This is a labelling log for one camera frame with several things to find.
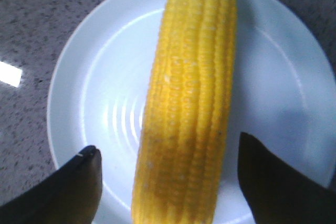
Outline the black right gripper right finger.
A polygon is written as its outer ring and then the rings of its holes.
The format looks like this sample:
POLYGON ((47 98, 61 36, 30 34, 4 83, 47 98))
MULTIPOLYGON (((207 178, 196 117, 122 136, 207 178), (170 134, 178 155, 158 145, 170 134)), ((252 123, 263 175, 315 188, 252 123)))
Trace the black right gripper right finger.
POLYGON ((335 223, 335 193, 245 132, 239 138, 237 170, 255 223, 335 223))

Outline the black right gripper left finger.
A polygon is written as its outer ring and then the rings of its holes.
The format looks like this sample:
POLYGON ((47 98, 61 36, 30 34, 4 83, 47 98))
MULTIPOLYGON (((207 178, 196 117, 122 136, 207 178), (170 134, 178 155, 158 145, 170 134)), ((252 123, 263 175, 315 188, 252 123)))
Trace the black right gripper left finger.
POLYGON ((101 153, 89 145, 40 184, 1 206, 1 223, 92 223, 101 195, 101 153))

